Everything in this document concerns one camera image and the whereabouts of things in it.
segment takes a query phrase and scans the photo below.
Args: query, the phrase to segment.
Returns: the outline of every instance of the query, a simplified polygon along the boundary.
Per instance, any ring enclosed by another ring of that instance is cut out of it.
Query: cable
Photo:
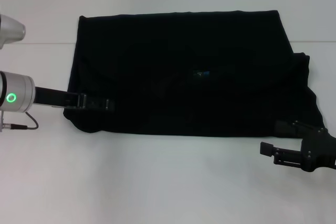
[[[39,127],[38,122],[28,112],[26,112],[26,115],[29,116],[29,118],[32,119],[34,121],[34,123],[36,124],[35,127],[27,127],[27,130],[37,130],[38,127]]]

